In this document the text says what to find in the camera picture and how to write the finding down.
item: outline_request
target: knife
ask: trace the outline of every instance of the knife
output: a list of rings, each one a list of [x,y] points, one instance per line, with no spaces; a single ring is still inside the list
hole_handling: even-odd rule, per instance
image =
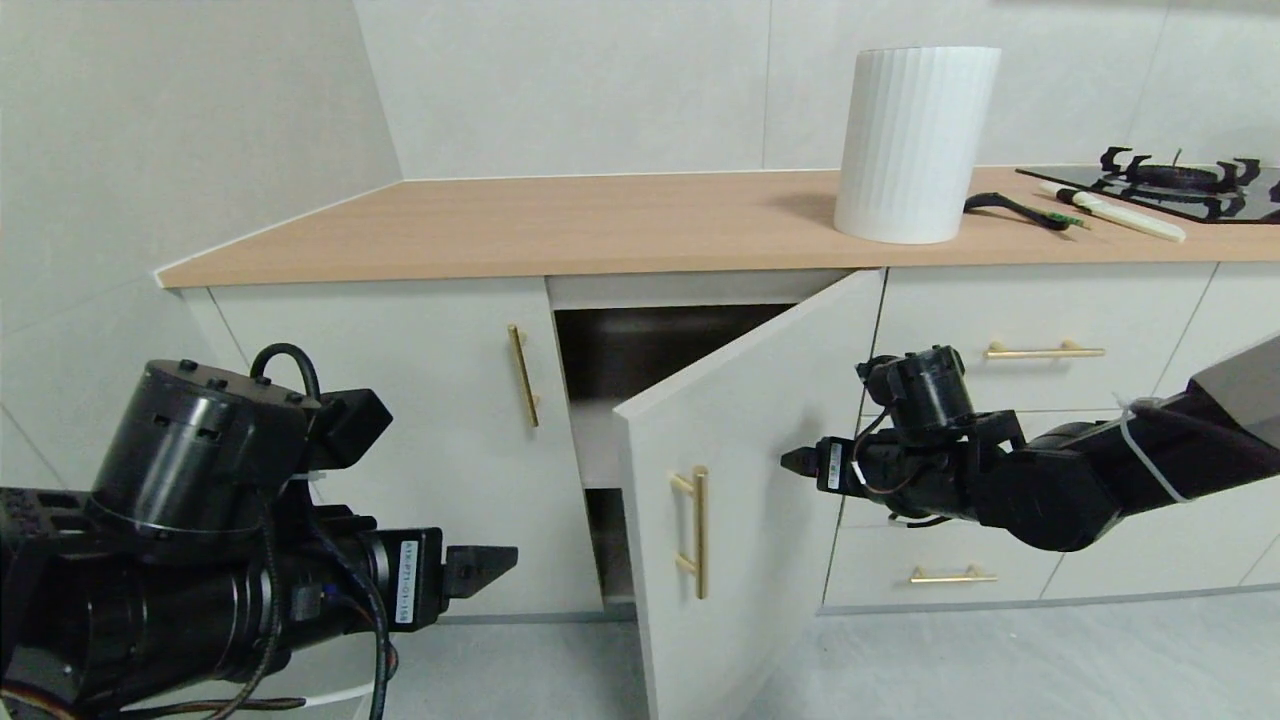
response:
[[[1187,240],[1187,231],[1172,223],[1166,223],[1165,220],[1152,218],[1151,215],[1138,213],[1137,210],[1112,205],[1111,202],[1107,202],[1096,195],[1089,195],[1083,190],[1076,190],[1056,182],[1042,182],[1041,190],[1062,202],[1082,208],[1089,214],[1097,215],[1105,220],[1111,220],[1117,225],[1133,228],[1138,232],[1144,232],[1147,234],[1164,240],[1171,240],[1174,242]]]

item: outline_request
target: tile floor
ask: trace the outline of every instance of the tile floor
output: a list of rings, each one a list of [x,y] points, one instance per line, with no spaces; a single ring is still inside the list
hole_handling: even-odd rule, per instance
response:
[[[397,641],[388,717],[646,717],[634,624],[442,625]],[[744,720],[1276,720],[1280,591],[814,619]]]

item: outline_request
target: white cylindrical vase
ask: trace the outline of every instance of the white cylindrical vase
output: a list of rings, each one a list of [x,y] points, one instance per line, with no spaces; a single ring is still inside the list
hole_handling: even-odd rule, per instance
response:
[[[955,237],[998,67],[996,47],[860,53],[836,229],[905,245]]]

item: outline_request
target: gas stove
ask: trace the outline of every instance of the gas stove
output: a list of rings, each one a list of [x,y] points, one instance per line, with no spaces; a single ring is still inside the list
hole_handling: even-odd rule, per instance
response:
[[[1101,167],[1050,165],[1018,172],[1097,195],[1119,197],[1199,223],[1280,224],[1280,168],[1251,158],[1217,165],[1148,163],[1151,155],[1121,155],[1130,147],[1108,147]]]

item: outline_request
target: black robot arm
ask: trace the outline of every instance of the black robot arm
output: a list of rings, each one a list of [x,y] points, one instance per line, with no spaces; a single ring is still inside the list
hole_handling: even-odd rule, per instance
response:
[[[306,395],[262,375],[275,354],[298,360]],[[251,377],[147,363],[91,492],[0,488],[10,714],[111,717],[210,679],[251,691],[293,651],[356,632],[378,634],[389,678],[388,633],[435,623],[517,559],[312,503],[307,473],[355,464],[390,421],[370,389],[320,393],[288,345]]]
[[[951,347],[874,357],[858,374],[893,428],[822,438],[782,466],[822,492],[924,520],[913,525],[972,520],[1066,552],[1130,515],[1280,474],[1280,337],[1196,375],[1185,392],[1029,442],[1012,410],[974,413]]]

